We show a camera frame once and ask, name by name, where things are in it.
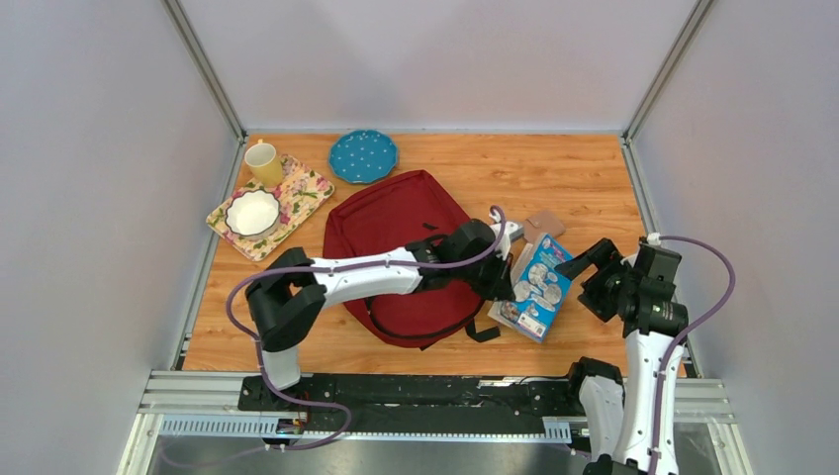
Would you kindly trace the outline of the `blue comic book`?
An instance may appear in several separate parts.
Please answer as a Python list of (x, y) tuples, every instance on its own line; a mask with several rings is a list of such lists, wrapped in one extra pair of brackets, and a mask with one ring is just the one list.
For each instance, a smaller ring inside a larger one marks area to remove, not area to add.
[(572, 255), (551, 235), (543, 233), (522, 250), (512, 270), (512, 301), (494, 302), (488, 316), (542, 343), (565, 301), (571, 281), (556, 267)]

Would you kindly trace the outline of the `red backpack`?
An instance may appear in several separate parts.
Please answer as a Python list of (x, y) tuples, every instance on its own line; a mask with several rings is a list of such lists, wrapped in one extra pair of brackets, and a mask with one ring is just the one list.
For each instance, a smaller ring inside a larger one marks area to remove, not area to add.
[(377, 292), (348, 301), (347, 311), (382, 341), (426, 349), (459, 331), (477, 341), (500, 337), (497, 327), (478, 331), (475, 319), (484, 300), (438, 262), (433, 246), (467, 224), (468, 215), (425, 170), (387, 178), (351, 195), (330, 211), (324, 256), (341, 261), (372, 260), (371, 270), (386, 271), (385, 283), (396, 283), (397, 271), (420, 280), (407, 295)]

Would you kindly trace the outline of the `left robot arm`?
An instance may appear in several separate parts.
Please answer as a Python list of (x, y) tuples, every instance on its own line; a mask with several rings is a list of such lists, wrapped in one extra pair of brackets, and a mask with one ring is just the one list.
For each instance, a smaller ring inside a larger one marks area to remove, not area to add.
[(324, 309), (437, 291), (453, 281), (467, 284), (482, 300), (512, 298), (510, 247), (522, 236), (517, 222), (471, 220), (450, 235), (374, 255), (325, 259), (310, 258), (299, 247), (284, 252), (238, 287), (256, 326), (265, 399), (280, 411), (301, 401), (298, 346)]

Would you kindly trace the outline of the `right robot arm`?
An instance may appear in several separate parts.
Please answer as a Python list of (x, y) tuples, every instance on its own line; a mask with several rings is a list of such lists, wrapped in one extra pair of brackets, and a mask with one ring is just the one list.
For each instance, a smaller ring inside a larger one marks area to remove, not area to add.
[(569, 369), (564, 400), (588, 421), (592, 459), (587, 474), (676, 474), (675, 390), (685, 347), (687, 308), (674, 301), (681, 256), (642, 239), (625, 257), (603, 238), (557, 265), (570, 280), (595, 273), (578, 298), (598, 319), (623, 323), (625, 373), (582, 357)]

